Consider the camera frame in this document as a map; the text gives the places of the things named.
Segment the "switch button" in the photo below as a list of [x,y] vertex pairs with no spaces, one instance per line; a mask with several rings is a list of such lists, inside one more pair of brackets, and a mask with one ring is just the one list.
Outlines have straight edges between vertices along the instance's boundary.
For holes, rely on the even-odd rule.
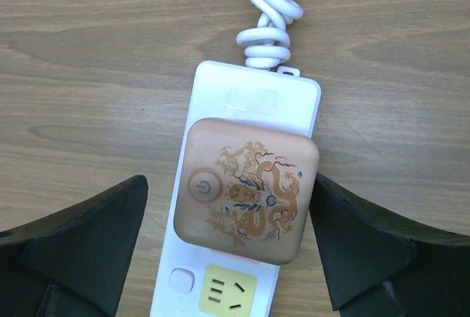
[[211,170],[198,170],[189,178],[189,193],[200,202],[211,202],[219,197],[222,186]]

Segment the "decorative print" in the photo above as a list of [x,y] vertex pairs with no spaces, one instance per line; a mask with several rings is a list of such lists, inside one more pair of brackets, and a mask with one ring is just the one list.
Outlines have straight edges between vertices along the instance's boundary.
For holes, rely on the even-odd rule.
[[220,150],[228,184],[225,203],[219,208],[209,206],[207,223],[245,245],[247,240],[279,240],[293,231],[297,216],[297,194],[302,172],[293,172],[295,165],[283,156],[276,156],[260,142],[247,142],[239,150]]

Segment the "wooden table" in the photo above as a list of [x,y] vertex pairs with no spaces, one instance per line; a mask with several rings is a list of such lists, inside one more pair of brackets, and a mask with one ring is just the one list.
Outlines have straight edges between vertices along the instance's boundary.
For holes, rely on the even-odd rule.
[[[470,234],[469,0],[297,1],[289,64],[323,88],[320,172]],[[144,174],[118,315],[147,316],[193,73],[242,64],[235,37],[258,16],[248,0],[1,0],[0,230]],[[311,223],[272,315],[338,315]]]

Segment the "white power strip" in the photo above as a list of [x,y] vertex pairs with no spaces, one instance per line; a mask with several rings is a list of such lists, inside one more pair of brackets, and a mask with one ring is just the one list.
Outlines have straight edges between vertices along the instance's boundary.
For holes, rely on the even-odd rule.
[[321,89],[296,69],[278,72],[206,61],[199,65],[176,172],[164,237],[151,317],[213,316],[199,310],[208,265],[214,264],[257,279],[250,312],[268,316],[279,266],[247,260],[182,241],[175,233],[173,217],[189,128],[198,120],[218,117],[282,129],[311,136],[319,108]]

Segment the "white cable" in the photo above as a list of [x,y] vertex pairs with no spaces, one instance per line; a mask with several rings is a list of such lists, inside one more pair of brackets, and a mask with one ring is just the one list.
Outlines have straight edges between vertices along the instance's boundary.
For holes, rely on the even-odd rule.
[[255,28],[241,31],[236,42],[245,48],[245,65],[270,69],[290,59],[290,38],[286,26],[303,15],[302,7],[293,0],[250,0],[261,14]]

